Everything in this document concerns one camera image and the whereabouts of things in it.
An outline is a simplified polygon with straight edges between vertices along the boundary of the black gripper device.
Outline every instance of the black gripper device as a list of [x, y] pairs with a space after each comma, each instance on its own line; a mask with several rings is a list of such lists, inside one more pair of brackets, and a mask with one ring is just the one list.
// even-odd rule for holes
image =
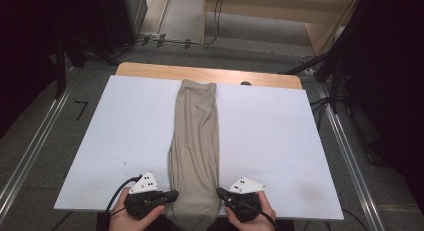
[[235, 194], [223, 188], [217, 189], [218, 197], [224, 200], [224, 205], [229, 207], [241, 223], [246, 223], [258, 217], [259, 212], [240, 203], [247, 204], [262, 211], [261, 201], [257, 193]]
[[135, 219], [141, 220], [157, 206], [175, 202], [178, 194], [178, 191], [175, 190], [168, 192], [150, 191], [128, 194], [125, 198], [124, 205], [129, 215]]

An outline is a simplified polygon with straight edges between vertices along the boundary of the khaki pants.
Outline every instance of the khaki pants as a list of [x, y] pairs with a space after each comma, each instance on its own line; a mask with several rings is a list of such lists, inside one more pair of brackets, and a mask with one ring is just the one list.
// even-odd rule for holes
[[180, 194], [165, 215], [182, 230], [206, 230], [220, 200], [216, 84], [182, 82], [175, 106], [175, 132], [169, 151], [171, 188]]

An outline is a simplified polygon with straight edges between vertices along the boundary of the garment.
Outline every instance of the garment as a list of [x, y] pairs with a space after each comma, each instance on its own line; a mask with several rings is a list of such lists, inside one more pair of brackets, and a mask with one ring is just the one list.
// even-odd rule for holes
[[175, 105], [169, 151], [171, 188], [179, 192], [165, 215], [182, 230], [206, 230], [218, 216], [218, 116], [216, 84], [183, 80]]

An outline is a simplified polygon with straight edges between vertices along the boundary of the floor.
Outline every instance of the floor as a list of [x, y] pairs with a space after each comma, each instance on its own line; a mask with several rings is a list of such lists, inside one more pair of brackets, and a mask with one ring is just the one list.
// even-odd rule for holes
[[[187, 6], [179, 3], [184, 0], [170, 0], [163, 27], [167, 36], [186, 39], [191, 38], [187, 27], [178, 27], [181, 17], [174, 18], [169, 12], [176, 7]], [[166, 2], [161, 1], [159, 9], [164, 10]], [[211, 47], [191, 46], [186, 49], [181, 45], [156, 43], [138, 45], [120, 58], [120, 61], [169, 64], [208, 68], [225, 68], [256, 72], [277, 73], [289, 70], [301, 62], [301, 58], [312, 55], [313, 50], [308, 41], [303, 24], [296, 22], [276, 22], [274, 20], [254, 20], [246, 17], [223, 15], [220, 22], [222, 37]], [[280, 27], [283, 32], [269, 32]], [[152, 25], [152, 32], [158, 29]], [[208, 23], [206, 38], [214, 36], [213, 23]], [[53, 206], [60, 192], [66, 174], [84, 137], [85, 131], [95, 112], [104, 86], [116, 67], [102, 60], [89, 61], [84, 70], [71, 69], [68, 73], [69, 89], [66, 99], [61, 103], [60, 112], [54, 116], [49, 132], [45, 133], [43, 142], [39, 143], [36, 158], [26, 178], [18, 186], [13, 203], [0, 219], [1, 230], [51, 230], [66, 216], [66, 211], [54, 210]], [[302, 85], [310, 101], [322, 96], [321, 85], [308, 73], [299, 73]], [[21, 115], [8, 133], [0, 140], [0, 184], [2, 190], [7, 186], [21, 158], [28, 147], [33, 147], [32, 138], [37, 134], [46, 114], [53, 103], [55, 84], [47, 87], [34, 103]], [[390, 167], [376, 167], [368, 162], [366, 145], [356, 124], [346, 112], [344, 104], [339, 103], [340, 119], [344, 133], [348, 137], [355, 160], [371, 193], [373, 201], [382, 220], [383, 229], [371, 229], [358, 195], [352, 175], [349, 172], [339, 142], [330, 122], [330, 116], [323, 113], [320, 124], [320, 137], [327, 156], [341, 206], [345, 212], [344, 221], [330, 222], [331, 230], [365, 230], [357, 217], [368, 230], [424, 230], [424, 218], [416, 206], [409, 190], [400, 176]], [[96, 214], [93, 212], [74, 212], [57, 230], [94, 230]], [[296, 220], [296, 230], [329, 230], [323, 221]]]

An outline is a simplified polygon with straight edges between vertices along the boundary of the left hand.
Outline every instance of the left hand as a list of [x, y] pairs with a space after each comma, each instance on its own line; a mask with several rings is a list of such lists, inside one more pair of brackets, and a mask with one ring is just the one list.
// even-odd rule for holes
[[[115, 207], [112, 209], [112, 214], [124, 207], [124, 201], [128, 195], [129, 190], [130, 190], [129, 187], [126, 187], [122, 190], [121, 195], [119, 196], [118, 202], [116, 203]], [[131, 217], [127, 213], [127, 210], [124, 209], [110, 218], [109, 231], [143, 231], [153, 221], [155, 221], [164, 211], [165, 211], [165, 206], [161, 205], [154, 208], [142, 220], [137, 220]]]

